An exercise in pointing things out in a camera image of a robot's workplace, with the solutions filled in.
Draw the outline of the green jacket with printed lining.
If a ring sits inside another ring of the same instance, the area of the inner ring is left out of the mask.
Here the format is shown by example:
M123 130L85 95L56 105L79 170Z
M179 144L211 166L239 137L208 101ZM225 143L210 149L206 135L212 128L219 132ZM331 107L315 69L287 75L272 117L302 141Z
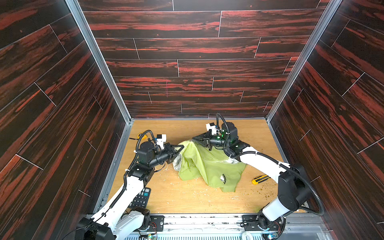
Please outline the green jacket with printed lining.
M234 192L246 167L229 158L224 151L204 148L191 140L181 142L183 150L173 161L174 169L183 181L203 178L211 188Z

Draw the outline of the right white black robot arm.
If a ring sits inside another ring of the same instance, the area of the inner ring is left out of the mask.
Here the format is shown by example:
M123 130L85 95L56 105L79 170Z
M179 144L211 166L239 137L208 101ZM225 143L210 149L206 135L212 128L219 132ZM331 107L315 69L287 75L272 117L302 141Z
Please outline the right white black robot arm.
M262 231L272 229L280 218L298 210L316 195L302 166L291 166L257 151L239 139L238 129L231 122L223 123L220 128L207 124L207 132L193 137L193 141L209 150L222 148L230 159L252 166L277 183L277 197L257 213L255 222Z

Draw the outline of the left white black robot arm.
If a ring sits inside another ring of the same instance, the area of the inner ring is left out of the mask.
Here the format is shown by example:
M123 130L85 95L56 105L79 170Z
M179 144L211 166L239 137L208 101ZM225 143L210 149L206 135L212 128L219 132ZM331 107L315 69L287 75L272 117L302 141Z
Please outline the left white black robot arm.
M75 229L75 240L118 240L150 224L150 211L134 207L122 218L130 203L142 192L155 173L155 167L172 163L183 145L144 142L137 145L136 155L126 170L124 183L107 204L91 218L83 218Z

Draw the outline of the black calculator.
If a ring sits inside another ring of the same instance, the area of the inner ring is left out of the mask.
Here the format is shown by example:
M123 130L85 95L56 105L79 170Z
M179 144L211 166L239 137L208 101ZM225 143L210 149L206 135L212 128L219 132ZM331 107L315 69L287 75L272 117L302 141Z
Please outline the black calculator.
M141 207L141 208L146 208L149 198L151 194L151 189L150 188L143 188L143 190L135 196L133 201L130 203L129 208L133 209L134 207Z

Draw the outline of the yellow utility knife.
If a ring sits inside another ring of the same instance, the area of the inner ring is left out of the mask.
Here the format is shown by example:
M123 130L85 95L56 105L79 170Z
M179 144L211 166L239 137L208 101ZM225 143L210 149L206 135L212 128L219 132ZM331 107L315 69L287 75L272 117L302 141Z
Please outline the yellow utility knife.
M262 183L262 182L267 181L267 180L270 179L270 178L271 178L271 177L268 176L268 175L261 175L261 176L258 176L258 177L256 177L256 178L254 178L254 179L252 180L252 184L253 184L253 185L258 185L258 184L260 184L260 183Z

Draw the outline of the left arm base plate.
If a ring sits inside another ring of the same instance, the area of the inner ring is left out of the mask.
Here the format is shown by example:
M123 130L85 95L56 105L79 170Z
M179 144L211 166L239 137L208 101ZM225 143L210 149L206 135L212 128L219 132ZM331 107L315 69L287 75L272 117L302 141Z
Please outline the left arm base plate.
M148 215L144 217L143 225L139 228L141 232L162 232L164 229L165 216Z

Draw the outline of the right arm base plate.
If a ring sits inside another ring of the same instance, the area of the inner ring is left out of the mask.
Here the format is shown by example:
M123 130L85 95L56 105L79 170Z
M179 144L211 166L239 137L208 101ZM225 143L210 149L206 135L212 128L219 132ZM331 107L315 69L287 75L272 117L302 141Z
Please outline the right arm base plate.
M245 231L280 232L283 227L283 220L278 218L275 221L269 221L259 215L242 215L240 226Z

